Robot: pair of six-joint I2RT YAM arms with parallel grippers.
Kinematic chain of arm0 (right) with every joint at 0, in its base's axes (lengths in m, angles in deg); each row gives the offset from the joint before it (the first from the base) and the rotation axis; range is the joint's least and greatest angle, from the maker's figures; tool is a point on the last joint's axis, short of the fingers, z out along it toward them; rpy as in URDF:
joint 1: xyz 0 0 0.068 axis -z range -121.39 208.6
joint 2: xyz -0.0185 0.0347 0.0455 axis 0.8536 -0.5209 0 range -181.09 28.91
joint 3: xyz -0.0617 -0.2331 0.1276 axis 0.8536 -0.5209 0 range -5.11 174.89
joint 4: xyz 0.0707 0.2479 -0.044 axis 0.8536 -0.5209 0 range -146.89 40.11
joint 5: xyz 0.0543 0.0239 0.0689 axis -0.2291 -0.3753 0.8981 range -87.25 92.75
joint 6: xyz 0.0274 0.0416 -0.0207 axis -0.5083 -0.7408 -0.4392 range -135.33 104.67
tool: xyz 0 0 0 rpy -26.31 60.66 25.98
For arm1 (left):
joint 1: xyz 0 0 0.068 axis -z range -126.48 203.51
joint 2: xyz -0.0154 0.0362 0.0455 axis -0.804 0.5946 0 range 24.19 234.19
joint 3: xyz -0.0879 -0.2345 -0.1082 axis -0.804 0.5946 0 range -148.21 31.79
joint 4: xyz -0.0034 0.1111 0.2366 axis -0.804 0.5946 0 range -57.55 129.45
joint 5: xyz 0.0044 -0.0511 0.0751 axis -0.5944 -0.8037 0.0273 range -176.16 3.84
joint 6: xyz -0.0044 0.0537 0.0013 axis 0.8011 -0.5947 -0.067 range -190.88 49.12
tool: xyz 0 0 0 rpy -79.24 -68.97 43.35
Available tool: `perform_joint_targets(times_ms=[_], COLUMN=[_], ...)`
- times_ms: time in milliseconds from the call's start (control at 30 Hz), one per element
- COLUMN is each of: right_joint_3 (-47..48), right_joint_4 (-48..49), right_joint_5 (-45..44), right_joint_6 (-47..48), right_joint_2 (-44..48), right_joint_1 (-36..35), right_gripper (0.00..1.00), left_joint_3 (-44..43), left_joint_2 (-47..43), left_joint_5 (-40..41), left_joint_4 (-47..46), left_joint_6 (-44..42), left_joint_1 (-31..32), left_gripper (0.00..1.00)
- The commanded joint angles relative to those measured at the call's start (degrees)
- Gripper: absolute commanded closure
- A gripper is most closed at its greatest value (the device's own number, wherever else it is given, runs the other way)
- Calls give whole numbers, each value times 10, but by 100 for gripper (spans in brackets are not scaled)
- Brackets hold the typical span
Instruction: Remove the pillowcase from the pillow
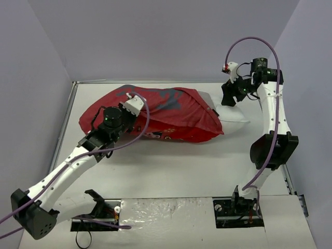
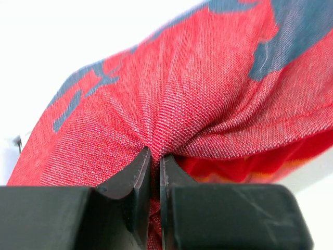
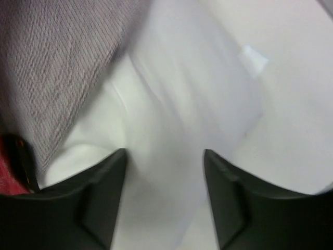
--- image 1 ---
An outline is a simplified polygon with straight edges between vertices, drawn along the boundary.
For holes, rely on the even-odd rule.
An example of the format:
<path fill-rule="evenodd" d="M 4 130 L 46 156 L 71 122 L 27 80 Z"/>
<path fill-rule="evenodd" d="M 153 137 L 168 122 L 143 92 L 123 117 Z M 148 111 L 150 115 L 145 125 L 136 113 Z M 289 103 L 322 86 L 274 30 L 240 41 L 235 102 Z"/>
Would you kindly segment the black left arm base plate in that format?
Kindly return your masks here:
<path fill-rule="evenodd" d="M 119 216 L 121 211 L 121 200 L 105 200 L 103 207 L 93 209 L 89 214 L 84 215 L 85 218 L 96 219 L 103 223 L 119 226 Z M 116 227 L 109 227 L 94 223 L 88 220 L 72 219 L 70 232 L 111 232 L 118 231 Z"/>

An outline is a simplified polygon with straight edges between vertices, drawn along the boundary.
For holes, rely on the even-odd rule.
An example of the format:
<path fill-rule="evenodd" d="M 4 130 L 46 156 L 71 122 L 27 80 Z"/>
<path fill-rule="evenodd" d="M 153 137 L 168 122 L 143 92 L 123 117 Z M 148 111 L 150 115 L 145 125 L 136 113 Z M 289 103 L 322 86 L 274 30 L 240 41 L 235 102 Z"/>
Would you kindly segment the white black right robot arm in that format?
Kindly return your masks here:
<path fill-rule="evenodd" d="M 265 181 L 287 163 L 299 144 L 285 115 L 282 71 L 268 68 L 266 58 L 255 58 L 249 65 L 250 73 L 244 77 L 238 74 L 239 64 L 228 62 L 223 66 L 223 72 L 230 78 L 222 85 L 222 105 L 234 107 L 246 97 L 256 97 L 263 121 L 262 136 L 250 147 L 253 166 L 231 197 L 230 208 L 236 214 L 244 213 L 259 200 L 259 191 Z"/>

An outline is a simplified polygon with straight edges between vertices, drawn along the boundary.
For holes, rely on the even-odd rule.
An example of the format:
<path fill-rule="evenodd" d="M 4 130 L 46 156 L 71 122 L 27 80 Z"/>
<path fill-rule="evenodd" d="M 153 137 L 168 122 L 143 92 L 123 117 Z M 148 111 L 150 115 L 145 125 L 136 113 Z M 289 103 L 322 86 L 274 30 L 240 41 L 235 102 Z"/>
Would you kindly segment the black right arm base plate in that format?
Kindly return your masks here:
<path fill-rule="evenodd" d="M 213 198 L 215 226 L 217 229 L 264 227 L 261 211 L 256 210 L 256 201 L 232 206 L 230 197 Z"/>

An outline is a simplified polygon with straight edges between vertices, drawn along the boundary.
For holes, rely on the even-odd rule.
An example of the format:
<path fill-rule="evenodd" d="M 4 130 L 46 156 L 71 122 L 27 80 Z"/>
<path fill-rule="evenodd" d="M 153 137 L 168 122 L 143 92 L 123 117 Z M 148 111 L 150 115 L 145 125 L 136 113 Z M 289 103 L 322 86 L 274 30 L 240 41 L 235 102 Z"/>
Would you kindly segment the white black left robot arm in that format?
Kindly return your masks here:
<path fill-rule="evenodd" d="M 98 217 L 107 207 L 104 198 L 92 189 L 81 196 L 61 199 L 62 194 L 86 171 L 116 150 L 115 143 L 127 131 L 132 131 L 142 109 L 147 104 L 138 96 L 107 107 L 98 128 L 85 135 L 71 154 L 40 182 L 27 190 L 18 188 L 11 196 L 11 216 L 39 240 L 57 224 L 71 218 Z"/>

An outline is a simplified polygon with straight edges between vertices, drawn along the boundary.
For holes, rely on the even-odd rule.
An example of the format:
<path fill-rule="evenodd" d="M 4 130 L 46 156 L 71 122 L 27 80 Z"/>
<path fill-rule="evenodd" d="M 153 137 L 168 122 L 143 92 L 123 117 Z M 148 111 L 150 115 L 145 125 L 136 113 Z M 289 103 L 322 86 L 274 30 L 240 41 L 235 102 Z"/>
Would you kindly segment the red printed pillowcase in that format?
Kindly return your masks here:
<path fill-rule="evenodd" d="M 137 136 L 148 125 L 146 137 L 159 140 L 181 140 L 200 143 L 224 133 L 222 123 L 214 108 L 195 89 L 189 88 L 142 88 L 123 85 L 93 103 L 81 115 L 80 128 L 88 133 L 103 120 L 98 113 L 101 106 L 117 106 L 127 100 L 127 93 L 135 92 L 146 99 L 148 110 L 140 112 L 132 135 Z"/>

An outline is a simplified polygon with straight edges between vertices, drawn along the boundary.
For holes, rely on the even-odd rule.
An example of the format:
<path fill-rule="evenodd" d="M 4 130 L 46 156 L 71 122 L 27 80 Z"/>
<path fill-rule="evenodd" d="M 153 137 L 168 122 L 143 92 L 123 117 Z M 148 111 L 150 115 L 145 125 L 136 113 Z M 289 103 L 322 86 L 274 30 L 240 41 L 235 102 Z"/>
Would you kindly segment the white pillow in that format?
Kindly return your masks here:
<path fill-rule="evenodd" d="M 207 105 L 217 113 L 225 135 L 235 133 L 250 123 L 239 107 L 223 106 L 222 95 L 203 91 L 198 91 L 198 93 Z"/>

